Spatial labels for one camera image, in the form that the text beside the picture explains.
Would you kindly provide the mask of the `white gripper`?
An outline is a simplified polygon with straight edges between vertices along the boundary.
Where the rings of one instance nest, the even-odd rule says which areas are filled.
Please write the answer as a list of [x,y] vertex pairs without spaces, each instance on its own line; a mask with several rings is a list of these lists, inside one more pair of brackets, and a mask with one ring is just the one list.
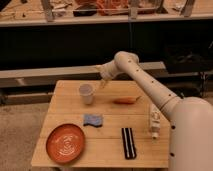
[[100,73],[101,76],[99,88],[103,89],[109,82],[109,73],[101,65],[96,65],[95,68],[97,69],[97,71]]

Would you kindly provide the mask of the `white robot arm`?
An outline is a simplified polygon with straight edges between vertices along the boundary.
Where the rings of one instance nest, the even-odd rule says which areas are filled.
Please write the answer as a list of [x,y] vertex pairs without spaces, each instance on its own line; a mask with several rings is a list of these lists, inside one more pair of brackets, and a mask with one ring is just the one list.
[[170,122],[168,171],[213,171],[213,105],[198,97],[180,98],[139,65],[139,57],[120,51],[96,66],[105,81],[128,74]]

